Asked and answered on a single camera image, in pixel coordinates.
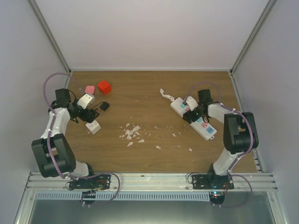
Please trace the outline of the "red cube socket adapter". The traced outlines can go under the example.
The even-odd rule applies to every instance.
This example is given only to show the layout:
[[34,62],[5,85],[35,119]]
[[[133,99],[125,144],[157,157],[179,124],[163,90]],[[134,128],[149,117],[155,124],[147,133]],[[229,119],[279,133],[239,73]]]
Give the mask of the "red cube socket adapter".
[[102,80],[97,84],[98,90],[103,94],[107,95],[108,93],[111,92],[112,87],[109,82],[106,80]]

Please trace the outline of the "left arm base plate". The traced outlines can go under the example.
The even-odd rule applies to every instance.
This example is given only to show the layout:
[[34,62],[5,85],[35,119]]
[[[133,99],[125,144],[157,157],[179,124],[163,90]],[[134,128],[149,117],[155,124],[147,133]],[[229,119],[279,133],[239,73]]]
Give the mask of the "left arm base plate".
[[66,183],[67,190],[90,189],[90,190],[106,190],[110,188],[111,175],[103,174],[91,179],[71,179]]

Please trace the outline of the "white cartoon cube adapter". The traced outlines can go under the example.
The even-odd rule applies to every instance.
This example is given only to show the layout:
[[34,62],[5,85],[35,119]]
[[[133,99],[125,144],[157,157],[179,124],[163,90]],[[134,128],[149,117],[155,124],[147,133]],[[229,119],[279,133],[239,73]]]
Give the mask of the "white cartoon cube adapter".
[[91,123],[86,123],[86,128],[87,128],[87,133],[92,133],[92,134],[96,134],[100,129],[101,126],[100,124],[97,122],[97,120],[94,120]]

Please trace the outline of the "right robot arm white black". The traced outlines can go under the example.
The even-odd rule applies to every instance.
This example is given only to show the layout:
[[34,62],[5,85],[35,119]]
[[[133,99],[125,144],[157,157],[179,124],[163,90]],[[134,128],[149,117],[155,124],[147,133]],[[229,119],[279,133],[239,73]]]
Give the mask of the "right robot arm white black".
[[198,91],[199,100],[188,96],[183,104],[189,110],[183,114],[183,119],[189,124],[202,118],[205,123],[210,118],[223,124],[224,150],[207,173],[207,184],[212,189],[219,188],[224,181],[230,181],[230,174],[238,161],[257,148],[259,140],[254,115],[251,112],[240,112],[225,106],[220,101],[213,101],[210,90]]

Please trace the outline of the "white power strip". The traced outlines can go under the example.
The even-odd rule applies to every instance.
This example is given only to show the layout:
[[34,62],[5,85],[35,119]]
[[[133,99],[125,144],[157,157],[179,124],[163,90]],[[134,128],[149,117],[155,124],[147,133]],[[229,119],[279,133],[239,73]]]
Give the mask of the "white power strip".
[[213,140],[217,130],[206,123],[198,112],[191,111],[189,105],[182,98],[171,102],[171,108],[186,121],[203,139]]

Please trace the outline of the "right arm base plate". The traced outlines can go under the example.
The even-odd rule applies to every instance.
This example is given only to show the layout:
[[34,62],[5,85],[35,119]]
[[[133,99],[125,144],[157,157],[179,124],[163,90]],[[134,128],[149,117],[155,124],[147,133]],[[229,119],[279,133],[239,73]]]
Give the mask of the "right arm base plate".
[[227,175],[208,175],[208,174],[192,174],[193,189],[211,189],[226,190],[234,189],[234,184],[229,180]]

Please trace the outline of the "pink plug adapter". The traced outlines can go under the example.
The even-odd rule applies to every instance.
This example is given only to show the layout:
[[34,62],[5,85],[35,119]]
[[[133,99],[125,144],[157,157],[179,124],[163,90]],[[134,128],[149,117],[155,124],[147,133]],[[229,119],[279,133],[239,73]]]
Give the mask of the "pink plug adapter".
[[95,92],[95,87],[94,87],[94,86],[92,86],[92,85],[88,85],[88,86],[86,86],[86,88],[85,88],[85,93],[86,93],[86,94],[91,94],[91,95],[93,95],[94,92]]

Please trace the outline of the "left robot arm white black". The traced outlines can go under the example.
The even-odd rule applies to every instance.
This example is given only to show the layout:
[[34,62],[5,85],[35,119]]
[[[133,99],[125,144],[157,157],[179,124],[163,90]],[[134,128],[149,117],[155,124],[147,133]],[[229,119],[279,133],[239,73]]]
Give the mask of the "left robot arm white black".
[[88,108],[94,101],[92,94],[84,93],[81,98],[72,100],[70,93],[68,89],[55,91],[56,100],[50,104],[46,130],[39,139],[32,141],[31,147],[43,177],[80,177],[80,183],[90,189],[96,184],[93,169],[88,163],[76,161],[65,132],[69,121],[78,123],[80,119],[92,123],[99,113]]

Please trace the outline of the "black plug adapter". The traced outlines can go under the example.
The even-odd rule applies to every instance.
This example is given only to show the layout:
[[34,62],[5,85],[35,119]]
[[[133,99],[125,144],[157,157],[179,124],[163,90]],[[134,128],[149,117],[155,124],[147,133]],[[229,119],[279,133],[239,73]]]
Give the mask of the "black plug adapter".
[[100,109],[102,111],[107,110],[110,107],[110,104],[106,101],[98,103],[96,106],[93,107],[94,110]]

